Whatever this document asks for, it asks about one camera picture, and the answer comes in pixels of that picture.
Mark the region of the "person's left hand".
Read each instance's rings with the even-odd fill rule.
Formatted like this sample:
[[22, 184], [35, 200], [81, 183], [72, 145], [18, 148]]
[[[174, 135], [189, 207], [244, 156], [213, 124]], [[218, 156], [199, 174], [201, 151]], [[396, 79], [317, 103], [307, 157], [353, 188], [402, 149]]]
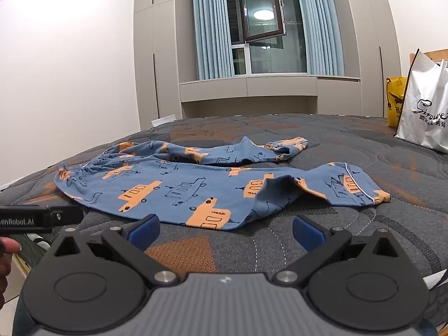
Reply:
[[21, 245], [14, 239], [9, 237], [1, 238], [1, 246], [3, 252], [0, 263], [0, 308], [4, 306], [4, 293], [8, 286], [7, 276], [11, 273], [11, 259], [9, 255], [19, 253]]

